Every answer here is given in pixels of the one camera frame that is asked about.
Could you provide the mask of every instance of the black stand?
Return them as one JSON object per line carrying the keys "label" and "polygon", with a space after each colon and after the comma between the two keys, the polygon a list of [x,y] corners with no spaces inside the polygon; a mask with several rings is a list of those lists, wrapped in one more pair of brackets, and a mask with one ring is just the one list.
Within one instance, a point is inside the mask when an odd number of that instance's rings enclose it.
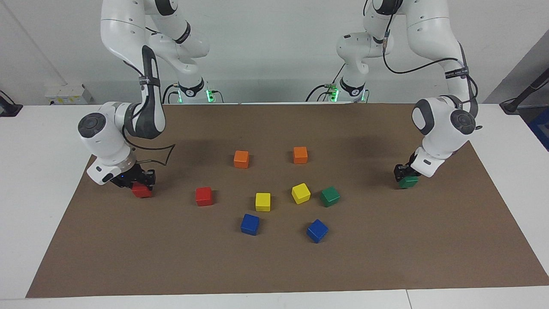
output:
{"label": "black stand", "polygon": [[15,117],[23,108],[23,105],[8,103],[2,96],[0,96],[0,106],[4,109],[0,117]]}
{"label": "black stand", "polygon": [[526,88],[513,102],[501,103],[500,106],[508,115],[518,115],[518,106],[532,93],[538,90],[549,79],[549,69],[545,70],[528,88]]}

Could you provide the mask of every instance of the red block in gripper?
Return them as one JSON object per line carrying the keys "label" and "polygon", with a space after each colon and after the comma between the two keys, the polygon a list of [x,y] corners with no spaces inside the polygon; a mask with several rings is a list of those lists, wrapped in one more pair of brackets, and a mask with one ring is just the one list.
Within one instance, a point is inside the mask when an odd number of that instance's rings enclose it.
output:
{"label": "red block in gripper", "polygon": [[145,198],[145,197],[152,197],[153,192],[149,189],[149,187],[145,186],[141,183],[133,183],[132,185],[132,192],[133,195],[139,198]]}

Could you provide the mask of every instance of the green block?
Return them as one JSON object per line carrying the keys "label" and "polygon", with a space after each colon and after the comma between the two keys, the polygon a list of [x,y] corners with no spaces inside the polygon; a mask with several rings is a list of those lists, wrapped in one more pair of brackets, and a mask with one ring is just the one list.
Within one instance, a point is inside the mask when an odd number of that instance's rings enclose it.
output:
{"label": "green block", "polygon": [[417,176],[404,177],[399,181],[399,187],[401,189],[408,189],[415,186],[418,181],[419,178]]}
{"label": "green block", "polygon": [[324,203],[324,206],[326,207],[330,207],[331,205],[337,203],[340,197],[341,196],[334,187],[329,187],[325,190],[322,190],[322,193],[320,194],[320,200]]}

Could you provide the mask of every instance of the orange block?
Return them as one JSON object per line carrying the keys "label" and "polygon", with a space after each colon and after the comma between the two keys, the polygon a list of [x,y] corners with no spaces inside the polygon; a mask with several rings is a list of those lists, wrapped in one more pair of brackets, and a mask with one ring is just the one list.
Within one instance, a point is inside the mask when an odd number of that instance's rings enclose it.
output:
{"label": "orange block", "polygon": [[234,167],[248,168],[250,164],[250,154],[248,151],[236,150],[234,153]]}
{"label": "orange block", "polygon": [[294,164],[305,164],[308,158],[307,147],[294,147]]}

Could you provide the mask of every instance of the cube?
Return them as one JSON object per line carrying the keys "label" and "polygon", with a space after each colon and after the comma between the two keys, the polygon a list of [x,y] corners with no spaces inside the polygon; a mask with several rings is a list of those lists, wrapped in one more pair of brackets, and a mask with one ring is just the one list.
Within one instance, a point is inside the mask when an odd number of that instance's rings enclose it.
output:
{"label": "cube", "polygon": [[257,235],[257,230],[259,230],[259,217],[245,214],[242,219],[242,224],[240,225],[240,230],[244,234]]}
{"label": "cube", "polygon": [[255,194],[255,211],[263,211],[263,212],[271,211],[271,194],[270,193]]}
{"label": "cube", "polygon": [[419,181],[419,177],[417,176],[404,177],[399,181],[399,187],[401,189],[408,189],[415,186],[418,181]]}
{"label": "cube", "polygon": [[248,151],[236,150],[234,153],[234,167],[248,168],[250,164],[250,153]]}
{"label": "cube", "polygon": [[335,203],[339,202],[340,197],[341,196],[339,195],[338,191],[334,187],[329,187],[327,189],[324,189],[320,194],[320,200],[322,201],[322,203],[324,203],[325,207],[330,207]]}
{"label": "cube", "polygon": [[305,164],[308,159],[307,147],[294,147],[294,164]]}
{"label": "cube", "polygon": [[306,184],[300,184],[292,188],[292,196],[296,204],[301,204],[311,198],[311,192]]}
{"label": "cube", "polygon": [[214,204],[214,197],[210,187],[200,187],[196,190],[195,199],[198,206],[210,206]]}
{"label": "cube", "polygon": [[307,235],[318,244],[328,233],[328,227],[322,221],[316,219],[307,229]]}
{"label": "cube", "polygon": [[145,186],[142,183],[133,183],[132,184],[132,192],[133,195],[139,198],[145,198],[145,197],[152,197],[153,192],[149,189],[149,187]]}

